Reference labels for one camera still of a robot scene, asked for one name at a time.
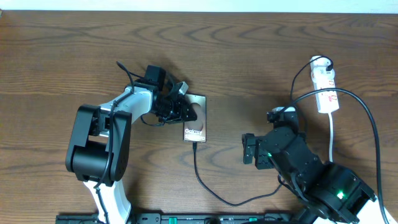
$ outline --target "power strip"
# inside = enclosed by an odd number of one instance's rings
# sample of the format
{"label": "power strip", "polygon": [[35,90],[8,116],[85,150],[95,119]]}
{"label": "power strip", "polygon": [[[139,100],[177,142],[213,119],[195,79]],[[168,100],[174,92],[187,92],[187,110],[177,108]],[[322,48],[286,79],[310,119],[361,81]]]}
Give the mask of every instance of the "power strip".
{"label": "power strip", "polygon": [[[315,90],[324,88],[334,88],[335,86],[335,70],[327,71],[326,68],[331,64],[327,58],[320,58],[312,62],[311,79]],[[331,113],[338,110],[338,100],[336,91],[324,91],[315,95],[319,113]]]}

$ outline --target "wooden table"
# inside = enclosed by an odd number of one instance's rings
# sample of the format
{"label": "wooden table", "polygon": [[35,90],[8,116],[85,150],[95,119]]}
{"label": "wooden table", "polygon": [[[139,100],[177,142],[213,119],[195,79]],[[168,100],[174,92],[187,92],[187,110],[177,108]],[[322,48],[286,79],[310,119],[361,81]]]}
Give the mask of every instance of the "wooden table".
{"label": "wooden table", "polygon": [[[242,163],[241,135],[266,134],[266,112],[289,102],[293,76],[310,57],[335,63],[336,85],[370,107],[382,147],[384,200],[398,218],[398,16],[6,11],[0,19],[0,223],[53,223],[93,213],[83,183],[65,168],[73,122],[83,103],[98,105],[128,83],[115,61],[140,75],[160,65],[207,96],[208,141],[199,144],[203,181],[230,202],[266,194],[275,170]],[[295,96],[313,89],[305,69]],[[374,139],[362,107],[339,95],[335,161],[376,189]],[[327,160],[327,115],[314,97],[308,144]],[[165,213],[264,213],[301,208],[286,189],[241,207],[217,201],[197,182],[182,125],[132,125],[123,179],[133,206]]]}

